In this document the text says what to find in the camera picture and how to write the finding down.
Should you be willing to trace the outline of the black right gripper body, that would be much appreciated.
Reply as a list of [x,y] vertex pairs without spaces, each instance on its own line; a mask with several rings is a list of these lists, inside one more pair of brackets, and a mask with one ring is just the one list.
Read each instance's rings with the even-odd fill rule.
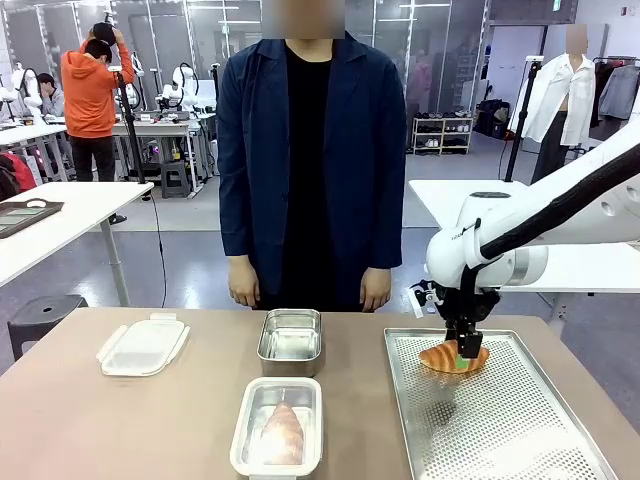
[[456,331],[465,333],[467,326],[474,326],[485,320],[500,301],[496,290],[489,289],[480,293],[463,293],[460,290],[440,285],[435,286],[439,304],[436,305],[439,315],[448,326],[455,326]]

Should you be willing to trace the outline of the person's left hand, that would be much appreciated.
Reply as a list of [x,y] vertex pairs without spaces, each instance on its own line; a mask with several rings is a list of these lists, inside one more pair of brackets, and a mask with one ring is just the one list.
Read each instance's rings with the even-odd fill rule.
[[391,297],[392,273],[390,269],[368,268],[361,279],[360,304],[365,313],[375,312]]

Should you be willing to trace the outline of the person's right hand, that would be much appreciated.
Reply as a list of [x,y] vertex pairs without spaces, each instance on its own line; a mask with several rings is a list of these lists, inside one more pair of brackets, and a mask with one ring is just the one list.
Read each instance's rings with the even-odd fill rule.
[[253,266],[246,257],[231,258],[229,266],[230,296],[239,305],[256,308],[260,301],[260,289]]

